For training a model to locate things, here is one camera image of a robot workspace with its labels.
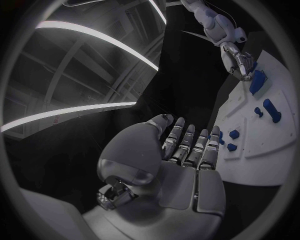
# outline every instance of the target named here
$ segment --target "blue object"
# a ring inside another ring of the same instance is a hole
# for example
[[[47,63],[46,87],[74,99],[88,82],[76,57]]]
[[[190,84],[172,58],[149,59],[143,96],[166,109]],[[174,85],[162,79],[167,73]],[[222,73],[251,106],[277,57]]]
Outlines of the blue object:
[[[266,75],[262,71],[255,70],[253,80],[249,89],[249,91],[252,93],[252,96],[262,88],[265,80]]]
[[[278,123],[280,121],[281,113],[277,111],[277,109],[274,107],[270,99],[267,98],[266,100],[263,101],[263,107],[271,115],[274,123]]]
[[[264,115],[264,113],[261,112],[261,109],[260,109],[259,107],[256,107],[256,108],[254,109],[254,112],[255,112],[256,114],[258,114],[260,118]]]
[[[235,150],[237,150],[237,148],[238,148],[238,146],[236,146],[236,145],[234,145],[232,143],[229,143],[227,145],[227,149],[229,150],[229,152],[235,151]]]
[[[255,61],[254,63],[253,63],[253,67],[251,68],[251,73],[253,73],[253,71],[254,71],[254,69],[256,68],[256,66],[258,65],[258,63]]]
[[[237,139],[239,136],[240,136],[240,133],[237,131],[237,130],[233,130],[229,133],[229,136],[232,138],[232,139]]]

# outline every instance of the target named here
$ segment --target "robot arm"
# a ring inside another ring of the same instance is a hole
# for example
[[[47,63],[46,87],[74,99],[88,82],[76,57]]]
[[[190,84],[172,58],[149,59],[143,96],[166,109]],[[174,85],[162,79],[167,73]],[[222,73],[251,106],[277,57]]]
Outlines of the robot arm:
[[[242,55],[234,44],[247,41],[244,30],[241,27],[235,28],[227,17],[207,7],[203,0],[181,0],[181,2],[188,11],[194,13],[210,42],[220,47],[221,58],[227,72],[242,81],[251,81],[252,77],[248,74],[253,67],[253,58],[248,53]]]

